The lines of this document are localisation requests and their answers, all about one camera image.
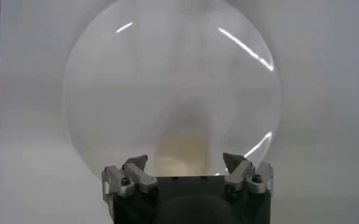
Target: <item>bolt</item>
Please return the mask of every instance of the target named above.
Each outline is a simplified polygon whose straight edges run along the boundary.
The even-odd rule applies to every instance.
[[[262,183],[262,177],[259,174],[252,176],[251,181],[257,184]]]
[[[129,177],[123,177],[121,179],[121,186],[128,186],[130,185],[130,178]]]

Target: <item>screw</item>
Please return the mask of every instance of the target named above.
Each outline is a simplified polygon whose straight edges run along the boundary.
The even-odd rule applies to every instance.
[[[262,177],[259,174],[252,176],[251,181],[257,184],[262,183]]]
[[[128,185],[130,185],[130,178],[129,178],[129,177],[123,177],[123,178],[121,179],[121,185],[122,185],[122,186],[128,186]]]

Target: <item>large round lens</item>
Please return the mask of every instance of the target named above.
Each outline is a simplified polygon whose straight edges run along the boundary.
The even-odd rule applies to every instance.
[[[224,175],[223,152],[263,159],[280,85],[262,37],[225,1],[119,0],[75,43],[63,103],[98,177],[143,154],[151,175]]]

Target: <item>metal bracket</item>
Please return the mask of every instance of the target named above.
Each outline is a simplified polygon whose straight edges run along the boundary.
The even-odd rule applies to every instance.
[[[273,181],[274,169],[269,163],[261,163],[256,174],[246,180],[248,190],[254,194],[263,194],[266,191],[272,194]]]
[[[243,186],[243,181],[249,179],[254,175],[254,168],[252,163],[247,160],[242,160],[239,166],[230,174],[224,177],[226,186],[230,186],[233,191],[240,191]]]
[[[131,177],[136,184],[138,184],[139,190],[142,193],[148,194],[153,189],[157,187],[157,178],[152,177],[144,171],[142,171],[138,166],[133,163],[127,163],[124,165],[124,174],[128,177]]]

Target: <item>white backdrop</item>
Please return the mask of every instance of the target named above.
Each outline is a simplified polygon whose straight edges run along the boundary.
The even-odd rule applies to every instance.
[[[0,223],[110,223],[61,114],[68,54],[110,3],[1,2]],[[359,223],[359,0],[233,4],[282,79],[272,223]]]

